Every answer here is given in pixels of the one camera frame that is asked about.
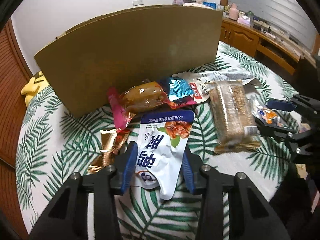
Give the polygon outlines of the folded floral cloth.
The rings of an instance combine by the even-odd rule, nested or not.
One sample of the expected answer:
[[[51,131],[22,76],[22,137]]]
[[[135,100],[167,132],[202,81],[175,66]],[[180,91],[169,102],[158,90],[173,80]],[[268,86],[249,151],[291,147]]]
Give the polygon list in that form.
[[[199,8],[207,8],[206,5],[196,3],[193,0],[173,0],[173,5],[182,5],[184,7],[199,7]]]

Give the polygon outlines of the pink tissue box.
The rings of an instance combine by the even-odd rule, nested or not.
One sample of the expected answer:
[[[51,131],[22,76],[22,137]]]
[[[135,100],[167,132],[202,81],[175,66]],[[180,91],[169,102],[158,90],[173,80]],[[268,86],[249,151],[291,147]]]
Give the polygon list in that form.
[[[251,26],[251,18],[246,15],[239,15],[237,22],[248,27]]]

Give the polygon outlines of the grey window blind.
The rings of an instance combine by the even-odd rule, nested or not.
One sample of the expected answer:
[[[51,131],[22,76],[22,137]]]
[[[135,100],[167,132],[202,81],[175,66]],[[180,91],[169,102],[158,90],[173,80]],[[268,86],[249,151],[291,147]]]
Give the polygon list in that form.
[[[293,35],[308,49],[313,48],[317,30],[296,0],[228,0],[239,10],[251,11]]]

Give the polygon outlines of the white wall switch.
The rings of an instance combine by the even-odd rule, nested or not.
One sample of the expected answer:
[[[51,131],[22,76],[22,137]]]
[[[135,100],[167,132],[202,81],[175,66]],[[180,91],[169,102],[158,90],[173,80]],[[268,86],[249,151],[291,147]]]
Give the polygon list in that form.
[[[132,1],[132,3],[133,3],[133,6],[139,6],[139,5],[143,5],[144,1],[143,0],[135,0],[135,1]]]

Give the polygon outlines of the clear sesame bar pack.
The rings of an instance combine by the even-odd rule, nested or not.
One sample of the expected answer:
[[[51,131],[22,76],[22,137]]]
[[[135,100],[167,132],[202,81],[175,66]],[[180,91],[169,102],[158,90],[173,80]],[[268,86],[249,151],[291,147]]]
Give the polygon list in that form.
[[[240,80],[214,81],[210,84],[214,125],[217,132],[215,153],[251,151],[260,147],[254,117]]]

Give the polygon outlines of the silver orange snack packet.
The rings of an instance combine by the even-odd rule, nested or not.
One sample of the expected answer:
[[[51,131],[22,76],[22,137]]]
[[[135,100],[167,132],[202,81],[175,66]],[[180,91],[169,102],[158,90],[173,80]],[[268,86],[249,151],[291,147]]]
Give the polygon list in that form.
[[[258,99],[254,96],[250,97],[250,108],[253,116],[261,120],[264,124],[269,124],[278,127],[285,127],[284,120],[280,117],[280,115],[262,105]]]

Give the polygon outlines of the blue foil candy wrapper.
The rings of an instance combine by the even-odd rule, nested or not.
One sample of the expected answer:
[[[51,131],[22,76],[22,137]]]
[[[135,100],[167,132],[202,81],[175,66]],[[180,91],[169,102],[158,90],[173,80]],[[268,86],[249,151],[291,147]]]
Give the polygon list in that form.
[[[181,102],[194,95],[189,83],[180,77],[167,77],[158,81],[171,102]]]

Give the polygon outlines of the leaf print bed sheet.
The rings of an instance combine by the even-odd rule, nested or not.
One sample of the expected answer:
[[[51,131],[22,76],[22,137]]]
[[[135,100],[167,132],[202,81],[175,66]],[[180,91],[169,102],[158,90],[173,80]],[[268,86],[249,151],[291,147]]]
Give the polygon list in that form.
[[[287,100],[296,90],[262,63],[223,42],[216,60],[197,72],[248,71],[260,82],[246,88],[249,97],[264,104]],[[290,153],[282,142],[260,137],[252,152],[216,154],[217,133],[210,103],[192,107],[195,113],[188,146],[222,173],[245,172],[266,199],[271,199],[289,168]],[[101,149],[100,132],[113,127],[112,113],[105,106],[79,119],[69,113],[52,88],[39,92],[27,108],[16,155],[18,202],[30,231],[48,202],[73,172],[85,174]],[[179,180],[173,198],[161,200],[159,189],[132,187],[116,200],[119,225],[125,239],[194,239],[200,198],[189,193]]]

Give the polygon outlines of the wooden side cabinet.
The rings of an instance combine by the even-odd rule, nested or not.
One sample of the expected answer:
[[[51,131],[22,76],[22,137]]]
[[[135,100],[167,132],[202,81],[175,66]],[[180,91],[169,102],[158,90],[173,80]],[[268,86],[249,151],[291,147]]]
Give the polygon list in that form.
[[[304,66],[316,69],[315,59],[302,50],[280,44],[261,31],[225,17],[221,24],[220,40],[251,57],[267,57],[291,76]]]

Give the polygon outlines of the yellow Pikachu plush toy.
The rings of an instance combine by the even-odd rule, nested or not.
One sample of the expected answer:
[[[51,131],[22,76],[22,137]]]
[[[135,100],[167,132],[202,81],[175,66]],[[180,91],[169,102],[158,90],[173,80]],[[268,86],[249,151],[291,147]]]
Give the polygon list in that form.
[[[22,88],[21,95],[25,96],[25,105],[29,106],[30,101],[35,97],[39,92],[49,86],[45,75],[42,71],[36,72],[29,82]]]

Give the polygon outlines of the white blue snack pouch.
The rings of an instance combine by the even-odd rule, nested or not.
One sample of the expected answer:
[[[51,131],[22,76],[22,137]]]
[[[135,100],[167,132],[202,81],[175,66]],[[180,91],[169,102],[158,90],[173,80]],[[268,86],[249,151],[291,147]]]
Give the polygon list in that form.
[[[142,116],[132,186],[159,187],[161,199],[173,197],[194,116],[191,110],[150,112]]]

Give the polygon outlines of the brown louvered wardrobe door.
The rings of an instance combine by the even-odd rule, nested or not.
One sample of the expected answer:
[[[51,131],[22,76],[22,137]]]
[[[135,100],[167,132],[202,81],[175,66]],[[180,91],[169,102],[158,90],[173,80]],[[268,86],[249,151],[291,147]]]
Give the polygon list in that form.
[[[15,161],[26,112],[24,96],[20,92],[31,76],[13,22],[8,20],[1,30],[1,218],[21,239],[27,239],[28,233],[18,203]]]

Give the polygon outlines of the large white paper bag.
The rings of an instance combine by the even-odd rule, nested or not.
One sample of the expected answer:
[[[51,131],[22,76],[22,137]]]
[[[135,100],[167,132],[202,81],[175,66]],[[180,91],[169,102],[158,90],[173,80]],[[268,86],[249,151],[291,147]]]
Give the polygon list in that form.
[[[209,91],[215,81],[236,81],[241,80],[243,85],[261,86],[260,81],[250,72],[241,70],[235,72],[220,72],[215,70],[208,70],[204,72],[182,72],[174,74],[172,77],[179,77],[189,83],[189,86],[194,91],[191,96],[196,103],[202,103],[209,99]]]

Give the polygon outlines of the gold foil snack packet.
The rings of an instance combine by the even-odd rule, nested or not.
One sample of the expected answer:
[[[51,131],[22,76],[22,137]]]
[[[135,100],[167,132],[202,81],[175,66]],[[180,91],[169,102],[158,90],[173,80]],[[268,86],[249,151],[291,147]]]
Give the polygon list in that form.
[[[89,164],[87,168],[88,174],[94,174],[101,169],[114,163],[115,157],[129,136],[130,130],[124,129],[119,133],[115,128],[101,130],[100,154]]]

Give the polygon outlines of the brown cardboard box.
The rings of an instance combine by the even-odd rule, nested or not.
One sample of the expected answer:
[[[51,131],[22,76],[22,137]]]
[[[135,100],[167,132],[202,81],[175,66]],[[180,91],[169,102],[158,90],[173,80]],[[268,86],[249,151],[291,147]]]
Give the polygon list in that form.
[[[222,12],[152,5],[80,23],[35,54],[55,94],[79,118],[145,79],[155,81],[214,62]]]

